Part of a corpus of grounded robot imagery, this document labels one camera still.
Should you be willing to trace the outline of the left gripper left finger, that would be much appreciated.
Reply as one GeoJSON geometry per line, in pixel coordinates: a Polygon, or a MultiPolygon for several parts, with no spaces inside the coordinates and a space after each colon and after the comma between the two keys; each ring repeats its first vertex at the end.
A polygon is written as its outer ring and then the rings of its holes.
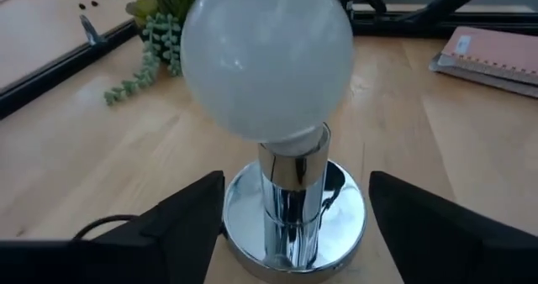
{"type": "Polygon", "coordinates": [[[223,205],[212,171],[93,239],[0,240],[0,284],[203,284],[223,205]]]}

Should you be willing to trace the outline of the chrome lamp base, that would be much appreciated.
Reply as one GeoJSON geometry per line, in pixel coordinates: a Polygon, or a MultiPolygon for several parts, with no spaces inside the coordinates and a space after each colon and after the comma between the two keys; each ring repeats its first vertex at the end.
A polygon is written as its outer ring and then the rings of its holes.
{"type": "Polygon", "coordinates": [[[319,284],[347,266],[367,224],[351,174],[329,160],[331,132],[317,147],[285,156],[259,145],[257,160],[230,182],[223,232],[253,276],[270,284],[319,284]]]}

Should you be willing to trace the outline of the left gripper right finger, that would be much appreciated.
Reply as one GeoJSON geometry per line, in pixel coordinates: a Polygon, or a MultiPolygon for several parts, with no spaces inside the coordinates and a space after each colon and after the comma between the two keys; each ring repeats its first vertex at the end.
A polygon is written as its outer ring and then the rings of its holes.
{"type": "Polygon", "coordinates": [[[369,180],[404,284],[538,284],[538,237],[382,171],[369,180]]]}

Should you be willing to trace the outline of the pink spiral notebook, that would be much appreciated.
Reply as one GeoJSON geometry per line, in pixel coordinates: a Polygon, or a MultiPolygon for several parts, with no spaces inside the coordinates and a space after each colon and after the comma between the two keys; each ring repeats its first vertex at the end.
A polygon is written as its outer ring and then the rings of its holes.
{"type": "Polygon", "coordinates": [[[460,26],[429,68],[538,99],[538,36],[460,26]]]}

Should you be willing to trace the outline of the potted succulent plant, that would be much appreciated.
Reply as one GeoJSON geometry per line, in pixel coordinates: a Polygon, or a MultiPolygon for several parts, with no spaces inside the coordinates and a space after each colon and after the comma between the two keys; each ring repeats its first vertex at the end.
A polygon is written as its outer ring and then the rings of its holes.
{"type": "Polygon", "coordinates": [[[130,79],[103,93],[104,101],[112,106],[134,96],[157,81],[166,67],[170,76],[181,76],[181,34],[190,7],[196,0],[135,0],[126,5],[137,33],[142,40],[140,69],[130,79]]]}

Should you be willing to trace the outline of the light wooden desk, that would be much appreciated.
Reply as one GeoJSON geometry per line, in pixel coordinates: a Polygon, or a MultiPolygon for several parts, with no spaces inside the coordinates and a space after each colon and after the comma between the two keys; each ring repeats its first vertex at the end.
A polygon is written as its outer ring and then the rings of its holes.
{"type": "Polygon", "coordinates": [[[79,16],[99,34],[130,19],[134,0],[6,0],[0,3],[0,91],[87,43],[79,16]],[[86,6],[81,10],[79,3],[86,6]]]}

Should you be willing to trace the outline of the desk clamp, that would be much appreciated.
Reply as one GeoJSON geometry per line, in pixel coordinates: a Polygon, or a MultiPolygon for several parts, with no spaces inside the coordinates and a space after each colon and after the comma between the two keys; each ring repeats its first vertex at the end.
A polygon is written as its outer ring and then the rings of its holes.
{"type": "Polygon", "coordinates": [[[97,32],[90,20],[83,14],[79,16],[85,35],[87,36],[87,42],[90,46],[100,45],[105,42],[105,39],[97,32]]]}

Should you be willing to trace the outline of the white lightbulb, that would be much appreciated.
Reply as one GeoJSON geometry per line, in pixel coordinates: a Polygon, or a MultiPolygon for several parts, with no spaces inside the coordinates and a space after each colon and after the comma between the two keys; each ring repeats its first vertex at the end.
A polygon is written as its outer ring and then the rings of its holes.
{"type": "Polygon", "coordinates": [[[280,155],[317,146],[353,61],[338,0],[196,0],[182,30],[193,97],[219,126],[280,155]]]}

